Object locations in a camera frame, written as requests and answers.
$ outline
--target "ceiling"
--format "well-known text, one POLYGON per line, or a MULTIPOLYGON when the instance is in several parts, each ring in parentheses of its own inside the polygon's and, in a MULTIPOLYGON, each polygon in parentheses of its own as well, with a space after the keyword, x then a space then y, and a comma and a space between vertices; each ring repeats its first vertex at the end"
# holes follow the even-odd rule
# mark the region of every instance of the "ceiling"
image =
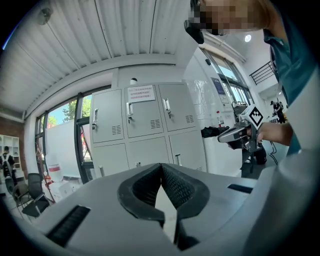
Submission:
POLYGON ((93 63, 127 55, 174 55, 188 3, 40 1, 20 22, 2 53, 1 105, 23 112, 59 80, 93 63), (41 25, 44 17, 39 13, 45 8, 52 14, 41 25))
POLYGON ((271 97, 275 97, 279 93, 278 87, 279 87, 279 84, 276 83, 276 84, 268 87, 267 89, 265 89, 263 91, 260 91, 259 95, 263 100, 267 100, 267 99, 269 99, 271 97))
POLYGON ((248 34, 249 33, 226 34, 219 38, 224 41, 224 44, 229 45, 243 57, 246 57, 250 48, 250 42, 245 42, 245 36, 248 34))

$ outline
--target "person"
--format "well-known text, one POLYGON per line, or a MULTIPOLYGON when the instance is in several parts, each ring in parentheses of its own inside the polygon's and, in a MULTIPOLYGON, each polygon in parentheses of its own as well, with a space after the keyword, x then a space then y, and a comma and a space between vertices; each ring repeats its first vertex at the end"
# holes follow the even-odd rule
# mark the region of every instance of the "person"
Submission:
MULTIPOLYGON (((290 107, 319 67, 296 25, 280 9, 280 1, 200 0, 199 5, 200 17, 205 17, 214 34, 263 29, 264 41, 270 45, 275 77, 290 107)), ((300 150, 298 139, 288 122, 263 123, 257 140, 290 146, 288 155, 300 150)))
POLYGON ((282 107, 278 102, 274 102, 273 100, 271 100, 270 103, 271 106, 273 106, 274 111, 276 112, 278 118, 279 118, 279 123, 280 124, 285 124, 286 120, 285 120, 285 116, 284 113, 282 112, 282 107))
POLYGON ((0 166, 2 166, 4 177, 7 177, 7 176, 10 176, 12 178, 15 177, 13 173, 14 164, 15 164, 15 160, 12 157, 12 155, 10 155, 9 147, 5 146, 4 152, 0 157, 0 166))

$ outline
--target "locker vent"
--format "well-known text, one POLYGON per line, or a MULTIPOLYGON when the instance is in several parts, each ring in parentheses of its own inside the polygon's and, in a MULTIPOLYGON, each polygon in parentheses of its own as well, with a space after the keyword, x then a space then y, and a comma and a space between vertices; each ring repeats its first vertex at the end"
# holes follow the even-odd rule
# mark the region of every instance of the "locker vent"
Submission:
POLYGON ((151 129, 160 128, 160 120, 151 120, 150 121, 151 129))
POLYGON ((121 126, 112 126, 112 135, 121 134, 121 126))
POLYGON ((185 120, 186 120, 187 124, 193 123, 194 122, 194 117, 192 115, 186 115, 185 116, 185 120))

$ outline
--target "door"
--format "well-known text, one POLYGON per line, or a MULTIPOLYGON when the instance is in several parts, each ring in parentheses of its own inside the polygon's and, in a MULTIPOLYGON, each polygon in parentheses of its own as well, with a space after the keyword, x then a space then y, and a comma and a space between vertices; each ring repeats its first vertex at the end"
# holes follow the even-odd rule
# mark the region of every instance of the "door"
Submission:
POLYGON ((92 159, 97 177, 117 174, 129 169, 125 144, 94 147, 92 159))
POLYGON ((154 163, 169 163, 164 137, 130 142, 128 146, 130 169, 154 163))
POLYGON ((159 103, 157 97, 155 100, 130 103, 128 101, 128 88, 125 89, 126 102, 126 125, 128 137, 138 137, 164 132, 161 122, 159 103))
POLYGON ((159 85, 168 132, 196 126, 195 108, 185 84, 159 85))
POLYGON ((206 159, 198 130, 170 135, 173 162, 176 165, 206 172, 206 159))
POLYGON ((120 89, 95 94, 91 111, 93 143, 124 138, 120 89))

